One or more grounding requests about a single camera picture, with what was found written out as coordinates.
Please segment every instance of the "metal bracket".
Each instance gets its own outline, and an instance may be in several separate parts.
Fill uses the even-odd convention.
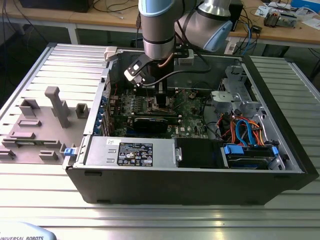
[[[104,51],[104,59],[108,61],[112,61],[118,57],[118,54],[122,54],[122,50],[118,50],[116,46],[107,46]]]

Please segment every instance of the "power supply label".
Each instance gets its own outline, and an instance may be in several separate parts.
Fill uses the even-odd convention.
[[[119,144],[119,155],[117,164],[119,166],[153,166],[153,144],[152,143],[127,143]]]

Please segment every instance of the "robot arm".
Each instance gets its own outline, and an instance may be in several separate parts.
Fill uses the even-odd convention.
[[[171,76],[173,61],[168,64],[168,67],[172,66],[170,69],[159,72],[155,68],[175,54],[176,33],[194,46],[210,52],[218,50],[232,28],[230,1],[205,0],[197,9],[190,11],[193,1],[189,0],[139,0],[145,54],[127,68],[124,72],[126,78],[137,86],[143,85],[146,76],[141,70],[145,66],[149,66],[148,73],[155,78],[155,83]]]

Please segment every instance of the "wooden desk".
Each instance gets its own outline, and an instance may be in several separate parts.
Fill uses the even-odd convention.
[[[246,10],[249,19],[251,19],[254,25],[262,28],[258,42],[262,44],[271,45],[283,45],[293,47],[305,47],[305,48],[319,48],[320,47],[320,31],[310,26],[307,26],[301,22],[296,24],[295,28],[290,27],[267,27],[264,26],[264,18],[254,15],[257,8],[262,6],[263,3],[260,0],[243,0],[244,9]],[[241,38],[245,38],[247,33],[242,23],[238,23],[236,30],[229,34],[230,49],[234,49],[237,42],[242,41]]]
[[[320,48],[320,31],[309,27],[299,22],[296,28],[288,27],[266,27],[263,24],[263,17],[255,16],[255,8],[262,6],[260,0],[243,0],[248,17],[254,25],[262,27],[262,32],[258,40],[262,44],[284,45],[305,48]],[[68,29],[72,44],[79,44],[79,38],[76,29],[91,29],[102,31],[116,32],[136,32],[136,19],[138,8],[133,7],[122,11],[120,15],[123,19],[111,15],[110,13],[100,12],[91,8],[87,13],[63,11],[63,10],[48,10],[48,9],[33,9],[22,8],[20,2],[16,0],[17,6],[26,15],[26,17],[35,25],[64,27]],[[107,0],[108,5],[119,3],[118,0]],[[138,0],[130,0],[124,5],[114,6],[113,9],[126,8],[136,5]],[[96,4],[96,8],[106,10],[104,0]],[[6,11],[12,23],[28,24],[21,13],[16,9],[13,0],[7,0]],[[228,41],[229,44],[225,51],[226,54],[231,54],[231,49],[237,42],[240,42],[247,35],[243,24],[239,23],[236,31],[230,32]]]

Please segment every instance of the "motherboard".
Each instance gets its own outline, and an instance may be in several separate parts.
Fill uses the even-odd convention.
[[[134,90],[110,97],[106,105],[110,136],[134,138],[208,138],[202,110],[205,98],[197,91],[176,89],[160,108],[155,96]]]

